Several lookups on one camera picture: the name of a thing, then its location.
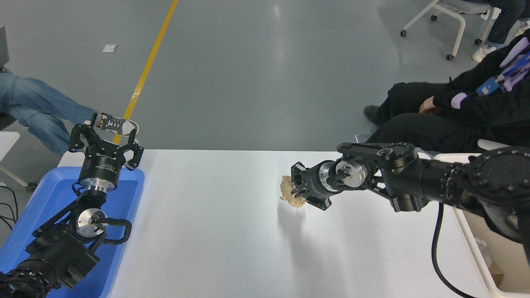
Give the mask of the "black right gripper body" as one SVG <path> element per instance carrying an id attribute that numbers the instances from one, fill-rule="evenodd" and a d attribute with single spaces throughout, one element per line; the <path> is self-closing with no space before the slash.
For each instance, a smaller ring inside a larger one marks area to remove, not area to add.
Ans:
<path id="1" fill-rule="evenodd" d="M 326 179 L 329 177 L 329 169 L 332 162 L 320 162 L 312 168 L 307 168 L 304 181 L 304 198 L 314 197 L 317 199 L 325 199 L 332 196 L 332 190 L 327 184 Z"/>

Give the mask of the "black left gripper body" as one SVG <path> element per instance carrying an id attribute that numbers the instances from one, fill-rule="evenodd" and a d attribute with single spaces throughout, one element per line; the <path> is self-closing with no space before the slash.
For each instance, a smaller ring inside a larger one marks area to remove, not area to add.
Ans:
<path id="1" fill-rule="evenodd" d="M 123 152 L 119 151 L 116 144 L 89 145 L 85 150 L 80 181 L 100 179 L 117 183 L 124 163 Z"/>

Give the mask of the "person's hand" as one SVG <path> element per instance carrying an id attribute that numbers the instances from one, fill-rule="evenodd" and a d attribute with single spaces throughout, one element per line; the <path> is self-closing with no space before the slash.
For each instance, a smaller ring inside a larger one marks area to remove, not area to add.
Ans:
<path id="1" fill-rule="evenodd" d="M 424 100 L 424 102 L 420 105 L 419 112 L 420 114 L 424 115 L 439 115 L 441 114 L 443 109 L 440 107 L 436 107 L 434 104 L 434 96 L 431 96 Z"/>

